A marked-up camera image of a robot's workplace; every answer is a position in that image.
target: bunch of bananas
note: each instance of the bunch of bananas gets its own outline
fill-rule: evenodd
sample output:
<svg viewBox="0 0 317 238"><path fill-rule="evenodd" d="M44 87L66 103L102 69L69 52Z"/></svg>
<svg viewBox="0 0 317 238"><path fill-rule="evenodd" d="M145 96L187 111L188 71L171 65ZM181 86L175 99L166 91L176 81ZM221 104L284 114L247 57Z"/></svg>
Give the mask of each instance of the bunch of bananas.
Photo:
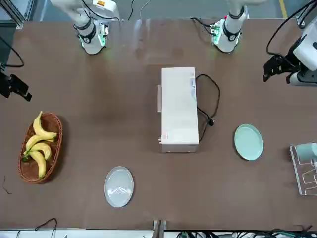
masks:
<svg viewBox="0 0 317 238"><path fill-rule="evenodd" d="M54 138L57 136L55 132L47 132L42 128L41 116L43 112L40 112L37 118L33 121L33 129L35 135L33 135L26 143L26 151L23 153L23 162L29 161L29 156L31 156L39 166L39 178L43 178L46 174L46 160L49 160L52 155L51 148L48 144L40 141L54 142Z"/></svg>

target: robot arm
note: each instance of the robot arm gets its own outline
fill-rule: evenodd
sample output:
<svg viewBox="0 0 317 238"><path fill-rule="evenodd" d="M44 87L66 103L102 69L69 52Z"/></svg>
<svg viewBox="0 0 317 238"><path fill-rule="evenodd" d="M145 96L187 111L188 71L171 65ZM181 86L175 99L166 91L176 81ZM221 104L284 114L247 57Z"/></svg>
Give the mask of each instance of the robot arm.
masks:
<svg viewBox="0 0 317 238"><path fill-rule="evenodd" d="M52 4L58 7L75 22L76 26L83 27L89 22L89 17L84 13L81 0L51 0ZM92 5L92 0L87 1L87 5Z"/></svg>
<svg viewBox="0 0 317 238"><path fill-rule="evenodd" d="M51 0L74 21L74 28L79 33L82 47L90 55L97 54L106 46L108 20L95 20L85 12L84 5L94 8L96 18L120 20L116 3L110 0Z"/></svg>
<svg viewBox="0 0 317 238"><path fill-rule="evenodd" d="M306 27L286 56L276 54L263 66L263 82L276 74L290 73L287 84L317 86L317 17Z"/></svg>
<svg viewBox="0 0 317 238"><path fill-rule="evenodd" d="M246 19L245 5L258 5L265 1L267 0L227 0L229 13L225 19L212 25L212 43L224 53L232 52L239 42Z"/></svg>

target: green plate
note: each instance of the green plate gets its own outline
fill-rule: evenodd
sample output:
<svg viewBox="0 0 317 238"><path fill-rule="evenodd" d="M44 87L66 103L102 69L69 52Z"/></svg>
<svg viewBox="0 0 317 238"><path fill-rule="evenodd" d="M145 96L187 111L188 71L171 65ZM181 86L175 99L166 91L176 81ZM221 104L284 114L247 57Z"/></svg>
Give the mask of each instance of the green plate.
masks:
<svg viewBox="0 0 317 238"><path fill-rule="evenodd" d="M242 124L234 133L237 152L246 160L256 160L263 151L261 133L250 124Z"/></svg>

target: white box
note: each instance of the white box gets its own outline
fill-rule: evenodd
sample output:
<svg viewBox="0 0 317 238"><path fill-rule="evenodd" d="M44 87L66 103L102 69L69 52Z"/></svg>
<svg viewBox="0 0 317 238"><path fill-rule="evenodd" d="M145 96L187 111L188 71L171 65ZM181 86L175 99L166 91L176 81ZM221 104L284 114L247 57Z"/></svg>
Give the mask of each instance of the white box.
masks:
<svg viewBox="0 0 317 238"><path fill-rule="evenodd" d="M199 144L195 68L162 68L161 100L163 152L195 152Z"/></svg>

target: table surface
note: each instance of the table surface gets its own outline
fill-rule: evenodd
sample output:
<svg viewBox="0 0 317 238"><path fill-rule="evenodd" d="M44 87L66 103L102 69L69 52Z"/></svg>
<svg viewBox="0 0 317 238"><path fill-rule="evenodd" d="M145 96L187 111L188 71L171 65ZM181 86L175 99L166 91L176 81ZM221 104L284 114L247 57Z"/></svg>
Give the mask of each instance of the table surface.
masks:
<svg viewBox="0 0 317 238"><path fill-rule="evenodd" d="M0 175L12 193L0 192L0 228L33 228L53 217L60 228L151 229L155 219L167 220L168 229L316 228L316 198L299 195L288 152L290 144L316 140L316 88L289 86L286 75L262 82L265 47L280 23L247 20L227 55L190 20L113 23L108 48L96 56L81 48L70 23L25 24L14 39L25 67L9 72L28 83L33 98L0 97ZM287 53L299 35L293 20L271 49ZM18 62L13 53L9 60ZM162 67L184 66L219 84L220 106L197 153L163 154L156 86ZM207 79L197 87L198 104L210 114L217 90ZM63 150L52 181L29 185L19 177L18 155L41 110L60 116ZM234 149L242 123L262 133L257 161ZM115 166L134 176L123 208L104 198Z"/></svg>

